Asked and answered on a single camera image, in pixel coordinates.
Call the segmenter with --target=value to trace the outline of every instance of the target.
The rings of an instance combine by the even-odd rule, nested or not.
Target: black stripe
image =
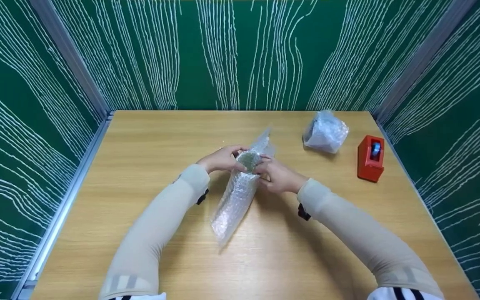
[[[401,291],[401,288],[394,288],[394,294],[396,294],[397,300],[405,300],[405,297],[403,296],[403,292]]]
[[[423,295],[417,289],[410,289],[410,291],[412,294],[414,294],[414,298],[416,298],[416,300],[424,300]]]

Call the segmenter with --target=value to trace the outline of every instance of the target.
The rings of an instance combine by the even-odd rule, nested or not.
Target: wrapped object
[[[303,144],[307,147],[335,154],[349,133],[345,125],[330,110],[316,112],[303,134]]]
[[[275,148],[270,144],[269,133],[270,129],[268,128],[248,151],[242,152],[236,157],[236,160],[246,166],[247,171],[245,173],[236,170],[231,172],[225,193],[221,197],[216,214],[212,219],[212,230],[220,247],[223,247],[231,238],[253,201],[259,178],[259,175],[253,174],[253,171],[261,162],[260,155],[275,155]]]

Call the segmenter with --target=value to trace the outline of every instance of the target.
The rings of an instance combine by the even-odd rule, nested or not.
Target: green wall
[[[10,298],[100,118],[26,0],[0,0],[0,298]]]
[[[448,0],[53,0],[113,110],[373,110]]]
[[[480,295],[480,1],[381,119]]]

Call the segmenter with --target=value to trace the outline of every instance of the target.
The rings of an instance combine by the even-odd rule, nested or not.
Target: beige arm sleeve
[[[444,298],[416,253],[368,213],[309,179],[297,199],[366,265],[380,287],[417,289]]]
[[[186,211],[205,193],[209,181],[203,167],[191,165],[155,197],[116,251],[99,300],[158,294],[160,252],[181,224]]]

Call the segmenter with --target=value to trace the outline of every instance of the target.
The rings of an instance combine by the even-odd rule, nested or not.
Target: table top
[[[350,129],[336,155],[303,148],[314,112],[118,111],[57,239],[32,300],[96,299],[132,222],[185,167],[228,144],[251,144],[269,125],[276,158],[366,210],[423,259],[447,299],[478,299],[395,158],[378,183],[357,178],[357,146],[382,137],[369,112],[336,112]],[[297,199],[257,192],[219,251],[210,220],[229,174],[185,218],[160,260],[160,291],[175,299],[365,300],[368,269],[327,228],[297,216]]]

